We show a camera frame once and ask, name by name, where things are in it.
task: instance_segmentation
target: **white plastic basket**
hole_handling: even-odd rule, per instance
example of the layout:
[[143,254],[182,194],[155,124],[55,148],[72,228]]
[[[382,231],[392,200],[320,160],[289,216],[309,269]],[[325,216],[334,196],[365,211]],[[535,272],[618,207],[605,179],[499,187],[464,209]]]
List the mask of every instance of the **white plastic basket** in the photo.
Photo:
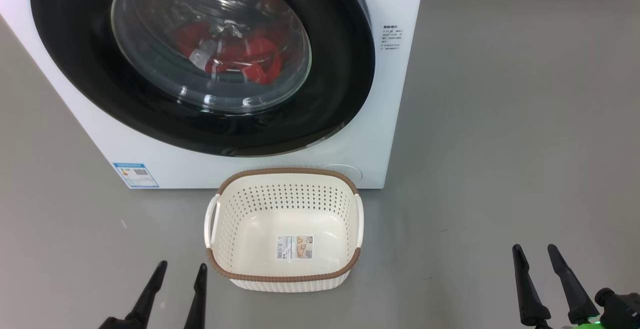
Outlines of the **white plastic basket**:
[[246,290],[280,293],[342,284],[358,260],[363,235],[355,185],[320,169],[240,172],[222,183],[204,223],[215,270]]

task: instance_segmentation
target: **white washing machine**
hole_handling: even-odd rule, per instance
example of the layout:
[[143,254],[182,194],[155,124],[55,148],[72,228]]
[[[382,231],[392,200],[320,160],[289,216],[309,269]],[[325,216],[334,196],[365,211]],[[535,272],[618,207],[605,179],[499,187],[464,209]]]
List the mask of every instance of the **white washing machine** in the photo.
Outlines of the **white washing machine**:
[[272,167],[385,184],[420,0],[0,0],[130,188]]

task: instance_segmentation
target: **blue label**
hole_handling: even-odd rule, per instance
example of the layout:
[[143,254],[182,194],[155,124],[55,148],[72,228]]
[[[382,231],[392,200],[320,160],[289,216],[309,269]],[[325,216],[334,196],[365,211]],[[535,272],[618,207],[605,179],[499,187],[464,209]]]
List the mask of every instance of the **blue label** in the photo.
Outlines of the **blue label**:
[[130,188],[160,188],[143,163],[115,162],[113,167]]

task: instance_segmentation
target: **concrete floor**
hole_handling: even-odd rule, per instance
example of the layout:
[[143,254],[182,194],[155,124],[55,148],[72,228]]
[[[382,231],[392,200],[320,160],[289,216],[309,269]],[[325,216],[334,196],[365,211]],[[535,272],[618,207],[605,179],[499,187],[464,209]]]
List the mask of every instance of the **concrete floor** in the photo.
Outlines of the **concrete floor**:
[[[511,247],[551,326],[546,246],[590,295],[638,291],[640,0],[422,0],[387,186],[336,290],[210,270],[211,329],[519,328]],[[169,261],[149,329],[182,328],[213,190],[128,190],[0,23],[0,327],[122,317]]]

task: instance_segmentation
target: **sticker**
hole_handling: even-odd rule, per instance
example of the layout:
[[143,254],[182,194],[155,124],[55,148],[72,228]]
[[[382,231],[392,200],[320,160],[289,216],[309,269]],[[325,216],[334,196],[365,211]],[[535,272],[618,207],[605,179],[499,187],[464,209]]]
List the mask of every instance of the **sticker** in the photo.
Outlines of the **sticker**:
[[382,38],[380,40],[381,51],[397,51],[402,42],[403,30],[397,25],[384,25],[382,27]]
[[276,259],[295,261],[313,258],[313,235],[278,235],[276,238]]
[[160,188],[143,163],[115,162],[113,166],[130,188]]

